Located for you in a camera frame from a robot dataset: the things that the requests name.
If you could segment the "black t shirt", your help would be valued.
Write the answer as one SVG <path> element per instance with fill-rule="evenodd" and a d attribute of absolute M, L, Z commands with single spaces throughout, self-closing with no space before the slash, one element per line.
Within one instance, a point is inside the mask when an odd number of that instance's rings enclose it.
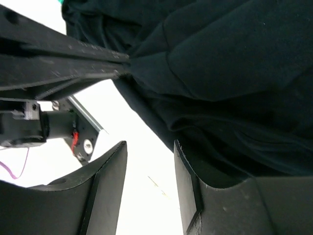
<path fill-rule="evenodd" d="M 66 0 L 67 34 L 126 53 L 115 87 L 190 162 L 313 174 L 310 0 Z"/>

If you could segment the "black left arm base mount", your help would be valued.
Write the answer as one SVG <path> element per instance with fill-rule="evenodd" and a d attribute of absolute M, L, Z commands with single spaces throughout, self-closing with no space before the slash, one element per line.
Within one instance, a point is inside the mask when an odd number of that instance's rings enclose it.
<path fill-rule="evenodd" d="M 52 101 L 52 111 L 43 112 L 48 139 L 63 139 L 81 165 L 87 165 L 103 127 L 74 96 Z"/>

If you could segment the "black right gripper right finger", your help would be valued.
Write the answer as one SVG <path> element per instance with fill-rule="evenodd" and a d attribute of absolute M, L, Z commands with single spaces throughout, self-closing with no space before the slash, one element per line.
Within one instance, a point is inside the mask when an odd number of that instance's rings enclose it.
<path fill-rule="evenodd" d="M 312 234 L 312 177 L 237 181 L 209 164 L 192 166 L 178 141 L 174 159 L 184 234 Z"/>

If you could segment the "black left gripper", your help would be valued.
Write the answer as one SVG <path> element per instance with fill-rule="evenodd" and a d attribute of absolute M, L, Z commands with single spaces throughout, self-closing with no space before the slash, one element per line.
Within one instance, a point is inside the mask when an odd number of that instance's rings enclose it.
<path fill-rule="evenodd" d="M 37 147 L 48 128 L 40 104 L 56 94 L 74 93 L 101 80 L 128 73 L 129 56 L 61 34 L 3 5 L 0 53 L 55 56 L 86 61 L 17 61 L 0 66 L 0 145 Z"/>

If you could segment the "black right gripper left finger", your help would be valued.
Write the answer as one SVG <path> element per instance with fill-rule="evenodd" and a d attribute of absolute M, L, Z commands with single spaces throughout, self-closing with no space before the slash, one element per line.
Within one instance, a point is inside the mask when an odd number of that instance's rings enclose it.
<path fill-rule="evenodd" d="M 48 185 L 0 184 L 3 235 L 113 235 L 123 192 L 127 143 Z"/>

